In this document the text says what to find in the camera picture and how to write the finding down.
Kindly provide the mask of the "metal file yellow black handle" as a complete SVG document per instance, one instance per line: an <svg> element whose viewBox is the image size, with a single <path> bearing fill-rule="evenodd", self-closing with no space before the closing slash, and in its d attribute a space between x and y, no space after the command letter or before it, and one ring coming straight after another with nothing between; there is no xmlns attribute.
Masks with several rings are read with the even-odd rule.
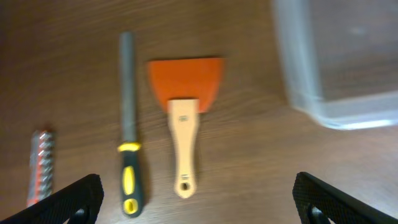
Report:
<svg viewBox="0 0 398 224"><path fill-rule="evenodd" d="M119 38L119 77L121 83L121 208L129 218L138 217L144 208L144 188L141 179L136 116L136 74L134 37L123 32Z"/></svg>

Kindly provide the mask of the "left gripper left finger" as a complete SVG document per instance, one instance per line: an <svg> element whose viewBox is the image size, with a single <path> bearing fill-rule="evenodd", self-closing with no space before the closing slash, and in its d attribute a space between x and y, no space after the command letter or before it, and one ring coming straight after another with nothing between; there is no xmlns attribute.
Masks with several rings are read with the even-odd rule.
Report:
<svg viewBox="0 0 398 224"><path fill-rule="evenodd" d="M2 224L95 224L104 199L98 174L89 174L3 220Z"/></svg>

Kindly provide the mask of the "socket set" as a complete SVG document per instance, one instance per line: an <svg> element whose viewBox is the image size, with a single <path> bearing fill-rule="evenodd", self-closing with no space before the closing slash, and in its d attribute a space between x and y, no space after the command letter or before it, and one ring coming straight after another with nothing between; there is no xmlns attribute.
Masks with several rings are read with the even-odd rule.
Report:
<svg viewBox="0 0 398 224"><path fill-rule="evenodd" d="M27 207L45 199L53 189L53 149L55 139L49 130L35 131L31 138L30 181Z"/></svg>

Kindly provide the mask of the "orange scraper wooden handle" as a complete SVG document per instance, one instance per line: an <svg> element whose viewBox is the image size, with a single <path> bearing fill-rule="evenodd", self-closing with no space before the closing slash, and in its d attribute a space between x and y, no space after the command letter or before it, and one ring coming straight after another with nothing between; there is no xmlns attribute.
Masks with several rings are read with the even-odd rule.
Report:
<svg viewBox="0 0 398 224"><path fill-rule="evenodd" d="M200 115L215 101L224 71L221 57L152 60L149 80L159 105L167 114L174 142L174 190L180 198L197 189L195 144Z"/></svg>

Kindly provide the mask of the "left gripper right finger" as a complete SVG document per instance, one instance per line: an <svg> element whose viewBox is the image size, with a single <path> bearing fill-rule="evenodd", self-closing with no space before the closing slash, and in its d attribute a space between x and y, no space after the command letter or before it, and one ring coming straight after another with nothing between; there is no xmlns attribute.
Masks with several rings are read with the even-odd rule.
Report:
<svg viewBox="0 0 398 224"><path fill-rule="evenodd" d="M295 206L304 224L397 224L389 216L308 172L296 175L292 190Z"/></svg>

